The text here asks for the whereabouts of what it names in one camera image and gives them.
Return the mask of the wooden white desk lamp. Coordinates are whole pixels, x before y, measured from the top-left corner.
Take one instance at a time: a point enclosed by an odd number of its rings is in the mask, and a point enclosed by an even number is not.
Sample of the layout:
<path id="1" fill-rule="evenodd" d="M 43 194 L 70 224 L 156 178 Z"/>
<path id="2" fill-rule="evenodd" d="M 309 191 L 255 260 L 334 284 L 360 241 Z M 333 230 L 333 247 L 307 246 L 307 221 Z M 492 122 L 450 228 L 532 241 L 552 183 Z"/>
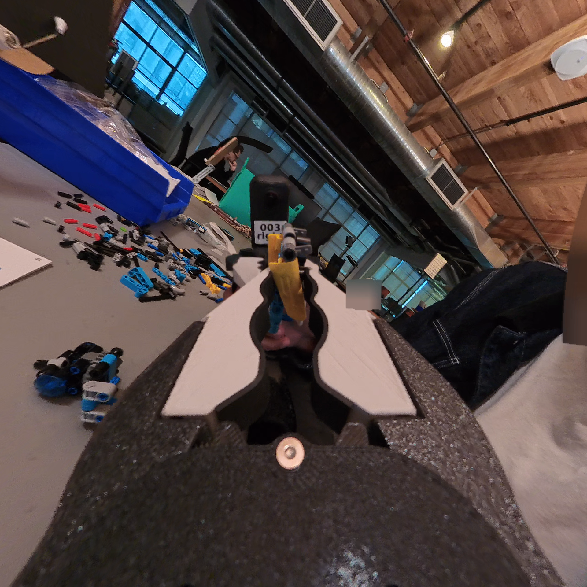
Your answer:
<path id="1" fill-rule="evenodd" d="M 193 177 L 192 181 L 194 184 L 199 184 L 202 180 L 207 178 L 211 173 L 214 172 L 216 166 L 219 165 L 228 155 L 232 154 L 239 145 L 237 137 L 232 137 L 229 141 L 225 142 L 221 146 L 217 147 L 216 150 L 209 156 L 203 159 L 204 168 L 197 172 Z"/>

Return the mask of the blue plastic bin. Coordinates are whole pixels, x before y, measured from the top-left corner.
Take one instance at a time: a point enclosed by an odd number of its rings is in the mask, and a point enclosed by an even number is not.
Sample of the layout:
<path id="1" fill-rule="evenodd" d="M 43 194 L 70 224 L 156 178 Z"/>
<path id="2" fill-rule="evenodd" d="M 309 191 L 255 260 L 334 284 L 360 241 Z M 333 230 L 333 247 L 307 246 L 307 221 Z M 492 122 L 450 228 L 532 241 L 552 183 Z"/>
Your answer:
<path id="1" fill-rule="evenodd" d="M 1 61 L 1 138 L 63 180 L 138 225 L 182 214 L 194 184 L 157 155 L 180 180 L 166 180 L 34 80 Z"/>

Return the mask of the white round ceiling device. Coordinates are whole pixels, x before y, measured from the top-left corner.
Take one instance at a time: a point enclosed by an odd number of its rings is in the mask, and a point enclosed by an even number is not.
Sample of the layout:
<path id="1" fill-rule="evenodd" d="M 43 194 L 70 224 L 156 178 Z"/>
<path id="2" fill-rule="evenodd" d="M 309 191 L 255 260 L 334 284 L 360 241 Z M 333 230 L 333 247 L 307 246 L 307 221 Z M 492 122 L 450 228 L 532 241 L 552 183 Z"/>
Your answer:
<path id="1" fill-rule="evenodd" d="M 557 77 L 569 81 L 586 75 L 586 35 L 556 49 L 550 57 Z"/>

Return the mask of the blue yellow brick assembly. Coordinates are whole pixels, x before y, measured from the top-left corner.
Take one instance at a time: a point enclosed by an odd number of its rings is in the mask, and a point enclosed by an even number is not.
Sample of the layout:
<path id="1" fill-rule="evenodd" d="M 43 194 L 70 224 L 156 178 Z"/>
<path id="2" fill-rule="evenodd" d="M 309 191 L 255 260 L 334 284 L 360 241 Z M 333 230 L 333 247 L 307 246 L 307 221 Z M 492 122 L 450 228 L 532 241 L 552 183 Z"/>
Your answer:
<path id="1" fill-rule="evenodd" d="M 281 232 L 268 234 L 269 269 L 275 284 L 275 295 L 269 307 L 269 334 L 277 334 L 286 315 L 291 321 L 303 324 L 306 302 L 300 276 L 299 259 L 312 253 L 312 244 L 305 229 L 283 224 Z"/>

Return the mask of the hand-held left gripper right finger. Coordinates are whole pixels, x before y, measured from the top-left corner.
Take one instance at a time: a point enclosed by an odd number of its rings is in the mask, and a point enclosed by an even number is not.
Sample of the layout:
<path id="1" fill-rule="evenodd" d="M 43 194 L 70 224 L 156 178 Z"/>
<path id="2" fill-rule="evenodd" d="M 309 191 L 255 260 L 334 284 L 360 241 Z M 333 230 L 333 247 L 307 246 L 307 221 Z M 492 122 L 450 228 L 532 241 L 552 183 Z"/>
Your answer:
<path id="1" fill-rule="evenodd" d="M 347 422 L 417 417 L 417 404 L 368 311 L 348 309 L 346 295 L 317 269 L 306 269 L 307 323 L 315 338 L 312 409 L 333 431 Z"/>

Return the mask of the silver ventilation duct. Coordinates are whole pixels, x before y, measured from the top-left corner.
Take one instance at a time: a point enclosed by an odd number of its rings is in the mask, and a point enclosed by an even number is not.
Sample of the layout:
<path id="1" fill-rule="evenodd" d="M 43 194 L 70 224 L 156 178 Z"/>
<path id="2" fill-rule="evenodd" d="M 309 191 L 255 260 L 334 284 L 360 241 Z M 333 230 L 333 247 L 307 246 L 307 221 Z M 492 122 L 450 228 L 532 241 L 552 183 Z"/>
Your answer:
<path id="1" fill-rule="evenodd" d="M 487 268 L 506 265 L 507 257 L 465 201 L 450 210 L 426 181 L 437 160 L 408 130 L 344 44 L 334 39 L 318 62 L 333 90 L 475 259 Z"/>

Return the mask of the black ceiling pipe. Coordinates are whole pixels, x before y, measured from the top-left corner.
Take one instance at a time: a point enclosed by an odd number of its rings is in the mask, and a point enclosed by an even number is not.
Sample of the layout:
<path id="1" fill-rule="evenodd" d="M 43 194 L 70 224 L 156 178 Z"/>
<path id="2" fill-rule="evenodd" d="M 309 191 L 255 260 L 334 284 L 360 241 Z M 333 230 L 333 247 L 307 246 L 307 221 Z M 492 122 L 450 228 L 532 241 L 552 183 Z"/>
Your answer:
<path id="1" fill-rule="evenodd" d="M 450 97 L 447 90 L 442 85 L 440 78 L 437 76 L 436 72 L 434 71 L 432 66 L 429 64 L 429 61 L 427 60 L 425 55 L 422 53 L 419 46 L 412 39 L 412 34 L 408 33 L 407 29 L 401 23 L 401 20 L 396 15 L 396 13 L 393 11 L 393 9 L 391 8 L 391 6 L 389 5 L 389 3 L 387 1 L 379 1 L 379 3 L 383 6 L 383 8 L 385 9 L 389 18 L 393 21 L 393 23 L 398 28 L 399 32 L 401 33 L 401 35 L 403 37 L 404 42 L 410 46 L 412 52 L 415 54 L 418 61 L 422 64 L 422 66 L 426 70 L 426 73 L 429 75 L 430 79 L 433 81 L 433 83 L 435 84 L 437 89 L 440 91 L 440 94 L 443 97 L 443 99 L 446 101 L 447 105 L 450 107 L 452 112 L 456 115 L 457 119 L 459 120 L 459 122 L 461 123 L 463 128 L 465 129 L 466 134 L 472 139 L 474 144 L 480 150 L 481 154 L 486 159 L 486 162 L 488 163 L 489 167 L 495 173 L 496 178 L 499 180 L 501 185 L 505 188 L 506 192 L 509 194 L 509 196 L 511 197 L 511 199 L 513 200 L 513 202 L 515 203 L 517 208 L 520 210 L 520 212 L 522 213 L 524 218 L 527 220 L 531 229 L 536 233 L 537 237 L 541 241 L 541 244 L 544 246 L 544 249 L 545 249 L 548 257 L 550 258 L 550 260 L 554 264 L 556 264 L 560 267 L 561 264 L 560 264 L 559 260 L 557 259 L 557 257 L 555 256 L 551 246 L 549 245 L 549 243 L 547 242 L 545 237 L 542 235 L 542 232 L 539 231 L 539 229 L 536 226 L 536 224 L 534 223 L 532 217 L 530 216 L 530 214 L 528 213 L 528 211 L 526 210 L 526 208 L 522 204 L 521 200 L 516 196 L 516 194 L 514 193 L 514 191 L 511 188 L 510 184 L 505 179 L 505 177 L 503 176 L 501 171 L 498 169 L 495 162 L 493 161 L 493 159 L 490 157 L 487 150 L 485 149 L 485 147 L 482 145 L 480 140 L 474 134 L 473 129 L 471 128 L 468 121 L 466 120 L 466 118 L 462 114 L 461 110 L 459 109 L 459 107 L 456 105 L 454 100 Z"/>

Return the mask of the black partition panel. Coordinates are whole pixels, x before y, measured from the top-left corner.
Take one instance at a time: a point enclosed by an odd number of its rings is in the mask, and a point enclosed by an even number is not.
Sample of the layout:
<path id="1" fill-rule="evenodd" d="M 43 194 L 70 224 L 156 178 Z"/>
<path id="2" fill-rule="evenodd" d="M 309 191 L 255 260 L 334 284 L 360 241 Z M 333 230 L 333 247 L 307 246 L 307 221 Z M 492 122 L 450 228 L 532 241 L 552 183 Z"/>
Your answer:
<path id="1" fill-rule="evenodd" d="M 114 1 L 1 1 L 1 53 L 35 56 L 45 65 L 30 72 L 55 70 L 102 98 Z"/>

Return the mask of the clear plastic bags bundle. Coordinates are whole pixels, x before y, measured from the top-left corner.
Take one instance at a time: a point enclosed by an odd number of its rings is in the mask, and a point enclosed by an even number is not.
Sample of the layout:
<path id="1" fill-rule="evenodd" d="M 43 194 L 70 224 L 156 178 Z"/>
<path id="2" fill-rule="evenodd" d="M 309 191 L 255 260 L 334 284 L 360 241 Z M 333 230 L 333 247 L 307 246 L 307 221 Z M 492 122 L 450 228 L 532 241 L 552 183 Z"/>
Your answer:
<path id="1" fill-rule="evenodd" d="M 167 182 L 165 196 L 171 196 L 180 180 L 170 174 L 167 167 L 143 143 L 134 127 L 109 102 L 73 82 L 57 80 L 48 75 L 36 76 L 34 80 L 161 175 Z"/>

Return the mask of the small clear parts bag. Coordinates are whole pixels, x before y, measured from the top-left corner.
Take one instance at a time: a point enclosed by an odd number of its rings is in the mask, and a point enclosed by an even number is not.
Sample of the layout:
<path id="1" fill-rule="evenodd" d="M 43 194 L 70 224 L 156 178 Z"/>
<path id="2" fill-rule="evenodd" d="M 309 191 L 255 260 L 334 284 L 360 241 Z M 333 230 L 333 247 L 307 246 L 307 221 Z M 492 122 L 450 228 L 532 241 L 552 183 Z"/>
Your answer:
<path id="1" fill-rule="evenodd" d="M 237 253 L 232 242 L 215 223 L 203 225 L 184 214 L 175 216 L 170 222 L 173 225 L 182 225 L 184 228 L 194 232 L 196 236 L 221 255 L 229 256 Z"/>

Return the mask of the black blue gear brick assembly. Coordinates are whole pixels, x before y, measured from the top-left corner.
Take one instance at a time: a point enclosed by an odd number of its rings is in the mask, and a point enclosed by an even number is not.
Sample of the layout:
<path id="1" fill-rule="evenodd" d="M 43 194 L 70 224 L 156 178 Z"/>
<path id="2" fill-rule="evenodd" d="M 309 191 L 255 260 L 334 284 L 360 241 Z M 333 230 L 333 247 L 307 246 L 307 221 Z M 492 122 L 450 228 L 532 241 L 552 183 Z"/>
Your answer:
<path id="1" fill-rule="evenodd" d="M 79 397 L 81 421 L 98 424 L 117 401 L 122 356 L 121 348 L 84 342 L 54 359 L 36 361 L 33 386 L 45 398 Z"/>

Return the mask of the white vent grille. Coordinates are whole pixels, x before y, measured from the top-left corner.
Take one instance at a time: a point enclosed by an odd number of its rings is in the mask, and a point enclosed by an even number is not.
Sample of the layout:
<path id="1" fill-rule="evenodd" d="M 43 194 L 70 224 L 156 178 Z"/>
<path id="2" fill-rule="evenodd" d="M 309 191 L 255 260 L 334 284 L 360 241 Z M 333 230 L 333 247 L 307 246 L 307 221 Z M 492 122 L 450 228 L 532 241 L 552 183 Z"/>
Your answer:
<path id="1" fill-rule="evenodd" d="M 342 19 L 328 1 L 284 1 L 318 46 L 326 51 L 342 27 Z"/>
<path id="2" fill-rule="evenodd" d="M 470 190 L 458 178 L 449 164 L 441 158 L 426 176 L 426 181 L 446 206 L 453 210 L 466 201 Z"/>

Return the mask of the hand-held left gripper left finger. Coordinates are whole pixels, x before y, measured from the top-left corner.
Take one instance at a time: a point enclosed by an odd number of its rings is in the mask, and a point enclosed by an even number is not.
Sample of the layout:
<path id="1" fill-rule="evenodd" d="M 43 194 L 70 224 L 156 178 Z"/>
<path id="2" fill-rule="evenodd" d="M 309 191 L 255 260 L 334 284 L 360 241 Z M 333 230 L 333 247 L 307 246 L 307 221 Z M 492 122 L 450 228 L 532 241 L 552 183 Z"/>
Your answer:
<path id="1" fill-rule="evenodd" d="M 162 416 L 209 415 L 260 383 L 266 363 L 261 341 L 274 292 L 266 268 L 207 315 Z"/>

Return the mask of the teal plastic bin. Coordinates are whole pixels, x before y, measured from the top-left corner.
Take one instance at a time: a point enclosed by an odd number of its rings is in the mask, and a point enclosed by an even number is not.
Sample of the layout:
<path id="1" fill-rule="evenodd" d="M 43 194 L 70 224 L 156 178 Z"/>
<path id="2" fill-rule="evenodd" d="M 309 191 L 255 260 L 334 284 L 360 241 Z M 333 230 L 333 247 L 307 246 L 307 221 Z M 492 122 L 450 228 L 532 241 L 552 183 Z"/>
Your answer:
<path id="1" fill-rule="evenodd" d="M 279 174 L 254 174 L 248 164 L 246 159 L 219 201 L 220 209 L 252 230 L 262 228 L 268 232 L 296 220 L 305 207 L 294 202 L 291 181 Z"/>

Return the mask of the person's right hand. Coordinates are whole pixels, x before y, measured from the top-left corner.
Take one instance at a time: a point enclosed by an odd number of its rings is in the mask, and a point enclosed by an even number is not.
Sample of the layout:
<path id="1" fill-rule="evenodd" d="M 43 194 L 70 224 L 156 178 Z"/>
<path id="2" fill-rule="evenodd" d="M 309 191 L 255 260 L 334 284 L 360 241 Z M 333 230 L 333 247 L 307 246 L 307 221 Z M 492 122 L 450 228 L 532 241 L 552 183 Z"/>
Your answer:
<path id="1" fill-rule="evenodd" d="M 296 348 L 311 353 L 316 346 L 316 337 L 309 328 L 309 320 L 301 323 L 283 320 L 275 334 L 266 334 L 261 341 L 265 351 Z"/>

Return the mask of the white garment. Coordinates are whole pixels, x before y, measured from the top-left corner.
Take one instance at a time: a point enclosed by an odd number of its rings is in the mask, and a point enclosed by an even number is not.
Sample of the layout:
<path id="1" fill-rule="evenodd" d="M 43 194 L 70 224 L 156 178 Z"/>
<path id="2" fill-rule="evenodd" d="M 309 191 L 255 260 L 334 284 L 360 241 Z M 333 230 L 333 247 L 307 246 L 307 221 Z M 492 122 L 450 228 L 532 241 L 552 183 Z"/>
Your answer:
<path id="1" fill-rule="evenodd" d="M 586 586 L 586 347 L 555 338 L 475 416 L 567 586 Z"/>

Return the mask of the pile of loose brick pieces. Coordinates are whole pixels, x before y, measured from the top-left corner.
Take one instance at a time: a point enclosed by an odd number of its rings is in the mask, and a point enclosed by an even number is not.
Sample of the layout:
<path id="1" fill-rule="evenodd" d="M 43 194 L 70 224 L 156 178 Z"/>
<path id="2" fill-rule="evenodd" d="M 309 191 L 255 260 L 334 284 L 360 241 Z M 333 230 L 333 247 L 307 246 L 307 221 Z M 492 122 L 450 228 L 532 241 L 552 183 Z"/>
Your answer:
<path id="1" fill-rule="evenodd" d="M 40 306 L 60 303 L 117 306 L 121 296 L 140 302 L 176 299 L 194 283 L 201 296 L 219 303 L 231 277 L 212 251 L 176 247 L 151 226 L 139 227 L 82 193 L 26 192 L 1 195 L 1 236 L 49 257 L 40 269 Z"/>

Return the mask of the open instruction booklet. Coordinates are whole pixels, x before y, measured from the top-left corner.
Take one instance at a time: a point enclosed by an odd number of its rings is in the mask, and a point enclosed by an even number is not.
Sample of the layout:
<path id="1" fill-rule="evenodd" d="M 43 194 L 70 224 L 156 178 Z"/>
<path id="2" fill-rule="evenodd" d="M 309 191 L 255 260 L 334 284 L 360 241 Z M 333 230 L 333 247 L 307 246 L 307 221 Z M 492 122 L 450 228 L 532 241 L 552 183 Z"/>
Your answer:
<path id="1" fill-rule="evenodd" d="M 1 239 L 1 289 L 52 265 L 51 260 Z"/>

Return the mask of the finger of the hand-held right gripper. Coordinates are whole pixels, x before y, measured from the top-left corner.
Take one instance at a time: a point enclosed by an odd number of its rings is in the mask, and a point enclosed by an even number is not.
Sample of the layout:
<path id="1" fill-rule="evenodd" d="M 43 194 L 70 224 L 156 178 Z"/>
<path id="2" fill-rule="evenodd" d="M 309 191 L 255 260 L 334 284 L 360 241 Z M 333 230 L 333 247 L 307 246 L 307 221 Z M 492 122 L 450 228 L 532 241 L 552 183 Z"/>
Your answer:
<path id="1" fill-rule="evenodd" d="M 231 256 L 232 290 L 237 290 L 256 278 L 268 267 L 266 257 Z"/>

